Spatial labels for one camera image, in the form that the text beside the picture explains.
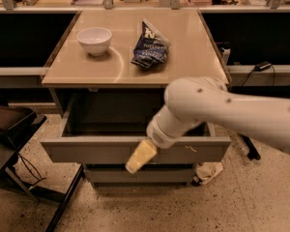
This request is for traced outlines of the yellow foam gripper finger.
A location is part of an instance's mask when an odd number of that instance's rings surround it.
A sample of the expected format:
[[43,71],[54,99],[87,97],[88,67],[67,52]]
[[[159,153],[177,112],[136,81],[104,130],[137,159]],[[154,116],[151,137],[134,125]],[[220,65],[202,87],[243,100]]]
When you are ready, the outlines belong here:
[[154,145],[151,139],[142,140],[129,160],[126,163],[126,169],[130,174],[136,173],[147,162],[149,162],[157,154],[157,147]]

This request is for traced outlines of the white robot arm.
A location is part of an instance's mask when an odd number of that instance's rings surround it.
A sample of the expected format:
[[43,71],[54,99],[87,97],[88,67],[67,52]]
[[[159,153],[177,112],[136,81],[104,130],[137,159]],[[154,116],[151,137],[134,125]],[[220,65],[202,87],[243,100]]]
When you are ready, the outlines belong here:
[[159,148],[173,146],[204,122],[224,126],[290,155],[290,99],[237,95],[214,77],[179,78],[167,85],[164,105],[147,126],[147,137],[126,163],[129,173]]

